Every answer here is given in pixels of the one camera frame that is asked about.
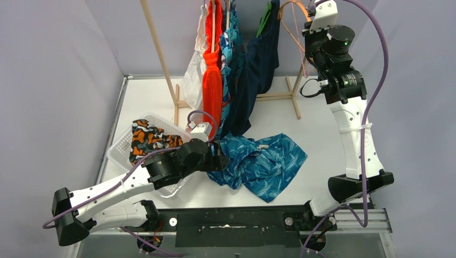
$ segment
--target clothing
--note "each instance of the clothing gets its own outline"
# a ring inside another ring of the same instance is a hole
[[[236,94],[231,97],[230,113],[225,119],[221,137],[232,133],[244,134],[250,127],[248,118],[253,111],[257,94],[266,93],[272,84],[274,70],[279,67],[280,21],[277,19],[280,1],[271,1],[269,18],[259,37],[247,46],[245,66],[239,78]]]
[[[203,54],[203,57],[208,65],[208,69],[203,76],[203,110],[210,114],[218,124],[220,124],[220,115],[222,113],[222,76],[220,74],[220,46],[219,36],[222,34],[222,6],[220,0],[215,0],[215,20],[212,20],[212,1],[209,2],[208,16],[206,17],[206,41],[208,49]],[[215,23],[215,47],[212,51],[212,25]],[[212,128],[215,128],[212,120],[207,116],[203,118],[204,122],[209,122]]]
[[[208,12],[207,6],[201,6],[198,30],[195,42],[195,52],[188,64],[187,71],[181,82],[182,95],[185,102],[194,110],[201,110],[203,107],[203,74],[208,66],[203,58],[206,51],[206,35],[204,33],[205,14]]]
[[[231,0],[230,9],[227,10],[226,8],[225,11],[230,12],[230,27],[220,36],[220,51],[222,53],[222,68],[220,73],[222,75],[223,83],[223,100],[217,137],[220,137],[222,134],[225,118],[230,112],[230,89],[235,92],[245,62],[245,51],[243,39],[239,31],[236,2]]]
[[[131,139],[129,160],[133,166],[149,152],[180,147],[183,144],[179,135],[164,135],[163,129],[155,127],[146,119],[133,121],[131,131],[133,138]]]
[[[288,186],[307,158],[285,134],[258,141],[229,134],[219,142],[230,163],[222,173],[209,172],[209,178],[232,189],[244,184],[267,203]]]

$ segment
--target laundry basket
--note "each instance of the laundry basket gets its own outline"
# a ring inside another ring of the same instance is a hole
[[[191,139],[191,136],[186,131],[175,126],[173,123],[168,122],[164,118],[153,114],[147,113],[144,114],[140,119],[148,120],[152,125],[162,128],[164,134],[170,135],[180,135],[183,142],[188,142]],[[133,133],[131,131],[131,126],[125,130],[119,140],[116,141],[109,149],[106,155],[108,159],[111,160],[114,164],[121,167],[125,172],[130,171],[133,167],[130,163],[130,150],[131,150],[131,139],[133,138]],[[158,194],[163,198],[169,198],[174,196],[177,191],[190,179],[190,176],[181,179],[177,184],[169,185],[167,187],[160,188],[157,190]]]

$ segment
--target wooden pole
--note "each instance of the wooden pole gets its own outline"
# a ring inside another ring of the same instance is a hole
[[[171,94],[171,98],[173,99],[174,106],[177,106],[177,98],[174,94],[173,84],[171,82],[171,78],[169,77],[168,67],[165,63],[165,57],[163,56],[163,52],[161,50],[160,42],[158,39],[158,35],[155,30],[154,22],[152,21],[151,12],[149,10],[149,6],[147,5],[147,0],[141,0],[142,10],[144,11],[144,16],[146,17],[147,25],[149,26],[149,30],[151,32],[152,40],[154,41],[155,50],[157,52],[158,58],[160,59],[161,68],[163,69],[163,73],[165,74],[166,82],[168,83],[169,93]]]

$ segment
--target gray backdrop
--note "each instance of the gray backdrop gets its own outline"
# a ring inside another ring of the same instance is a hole
[[[122,84],[83,0],[0,1],[0,256],[62,257],[54,191],[95,182]]]
[[[377,152],[396,182],[374,201],[386,207],[399,258],[455,257],[456,2],[380,0],[390,69],[370,113]],[[373,92],[383,67],[367,23],[352,46],[354,65]]]
[[[158,56],[149,33],[139,0],[85,0],[97,24],[109,43],[124,74],[162,74]],[[203,0],[149,0],[149,8],[163,54],[171,75],[183,76],[195,46],[196,29]],[[237,0],[239,27],[244,46],[258,30],[260,18],[268,0]],[[378,0],[363,0],[371,10]],[[367,17],[348,3],[338,1],[339,21],[360,32]],[[295,7],[298,28],[304,26],[304,16]],[[283,21],[296,37],[291,5]],[[281,27],[279,40],[280,67],[277,75],[297,75],[301,58],[299,48],[288,32]]]

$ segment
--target blue patterned garment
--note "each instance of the blue patterned garment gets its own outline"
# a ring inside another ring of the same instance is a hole
[[[225,118],[230,112],[231,95],[236,92],[239,76],[245,63],[245,51],[242,36],[238,26],[238,14],[236,12],[236,2],[231,0],[230,6],[230,27],[220,36],[220,52],[222,53],[222,74],[223,93],[222,93],[222,115],[217,133],[217,139],[220,138]]]
[[[244,184],[267,203],[288,186],[307,159],[306,153],[283,133],[258,141],[229,134],[220,140],[220,146],[230,163],[222,173],[209,172],[209,178],[232,189]]]

